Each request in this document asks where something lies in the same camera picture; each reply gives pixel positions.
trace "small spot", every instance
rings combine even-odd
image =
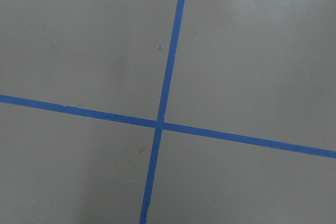
[[[145,152],[145,148],[144,147],[138,148],[138,153],[139,154],[143,154],[144,152]]]

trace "blue painter's tape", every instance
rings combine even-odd
[[[211,130],[200,129],[200,128],[195,128],[195,127],[190,127],[190,126],[173,124],[173,123],[164,123],[163,129],[168,130],[168,131],[175,131],[175,132],[181,132],[181,133],[186,133],[186,134],[228,140],[228,141],[237,142],[237,143],[258,145],[258,146],[274,148],[274,149],[279,149],[279,150],[284,150],[284,151],[336,158],[335,151],[313,148],[313,147],[297,145],[297,144],[289,144],[289,143],[271,141],[271,140],[266,140],[266,139],[261,139],[261,138],[256,138],[256,137],[250,137],[250,136],[241,136],[241,135],[225,133],[225,132],[220,132],[220,131],[211,131]]]
[[[30,108],[42,109],[55,111],[65,114],[86,116],[88,118],[97,118],[108,121],[120,122],[120,123],[128,123],[133,125],[145,126],[150,128],[155,128],[156,122],[153,120],[147,120],[142,118],[133,118],[131,116],[118,115],[106,112],[100,112],[95,110],[86,110],[76,107],[63,106],[60,104],[48,103],[48,102],[40,102],[35,100],[23,99],[18,97],[9,97],[7,95],[0,95],[0,102],[15,104],[26,106]]]
[[[185,0],[177,0],[177,5],[176,5],[172,37],[171,37],[170,46],[169,46],[166,71],[164,74],[164,79],[163,79],[163,84],[162,84],[158,117],[156,121],[152,152],[151,152],[151,157],[149,161],[145,192],[143,195],[143,202],[142,202],[142,208],[141,208],[141,213],[140,213],[140,222],[139,222],[140,224],[146,224],[147,222],[147,210],[150,205],[151,197],[152,197],[154,173],[156,169],[156,163],[158,161],[157,156],[159,154],[159,147],[160,147],[161,135],[162,135],[162,130],[163,130],[164,115],[165,115],[166,108],[167,108],[169,89],[170,89],[170,84],[172,80],[173,68],[174,68],[175,54],[176,54],[176,49],[177,49],[177,43],[179,40],[184,1]]]

